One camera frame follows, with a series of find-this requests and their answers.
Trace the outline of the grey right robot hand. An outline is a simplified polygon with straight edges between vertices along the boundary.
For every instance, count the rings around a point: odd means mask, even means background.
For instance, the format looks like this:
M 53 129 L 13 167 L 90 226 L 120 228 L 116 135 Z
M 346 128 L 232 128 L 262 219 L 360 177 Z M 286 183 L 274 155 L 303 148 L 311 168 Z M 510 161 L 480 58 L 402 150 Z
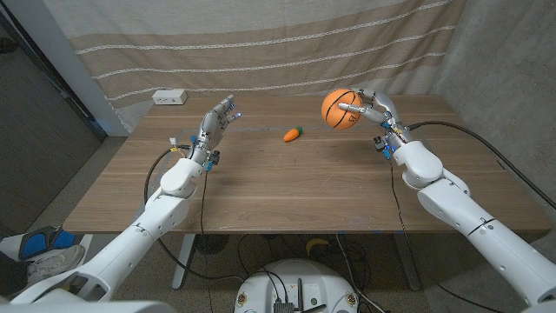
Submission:
M 362 101 L 362 106 L 340 102 L 338 108 L 359 113 L 368 121 L 381 126 L 385 130 L 382 141 L 391 151 L 396 151 L 402 145 L 413 141 L 389 96 L 383 92 L 364 89 L 357 90 L 356 94 Z

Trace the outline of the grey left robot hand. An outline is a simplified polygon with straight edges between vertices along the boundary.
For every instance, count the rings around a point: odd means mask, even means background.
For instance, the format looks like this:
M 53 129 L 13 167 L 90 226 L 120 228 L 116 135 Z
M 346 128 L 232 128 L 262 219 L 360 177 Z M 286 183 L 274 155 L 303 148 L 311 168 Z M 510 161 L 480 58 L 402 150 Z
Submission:
M 202 119 L 194 145 L 188 153 L 188 158 L 204 165 L 209 161 L 210 155 L 215 150 L 223 137 L 223 132 L 228 125 L 242 116 L 241 113 L 233 114 L 234 96 L 229 95 L 210 109 Z

